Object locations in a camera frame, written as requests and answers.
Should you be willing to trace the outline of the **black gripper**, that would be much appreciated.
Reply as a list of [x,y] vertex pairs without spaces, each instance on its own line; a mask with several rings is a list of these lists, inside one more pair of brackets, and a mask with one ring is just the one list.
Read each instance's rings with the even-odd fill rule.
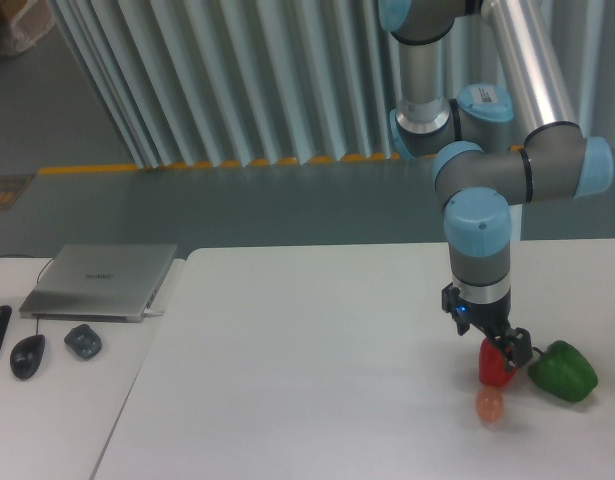
[[459,336],[471,326],[481,331],[503,357],[505,371],[521,368],[532,359],[532,341],[528,330],[511,328],[511,291],[493,303],[478,304],[460,296],[458,287],[447,285],[441,291],[441,308],[450,314]]

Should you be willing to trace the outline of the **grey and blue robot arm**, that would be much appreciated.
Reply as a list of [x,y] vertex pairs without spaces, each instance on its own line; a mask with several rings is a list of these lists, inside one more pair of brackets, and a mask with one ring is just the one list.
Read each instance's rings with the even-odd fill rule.
[[[530,334],[508,320],[510,209],[606,191],[611,148],[583,135],[537,2],[382,1],[378,11],[399,47],[394,147],[404,159],[434,158],[452,272],[442,309],[459,334],[481,331],[507,370],[522,367],[533,348]],[[506,85],[471,85],[450,99],[440,42],[457,18],[471,15],[493,32]]]

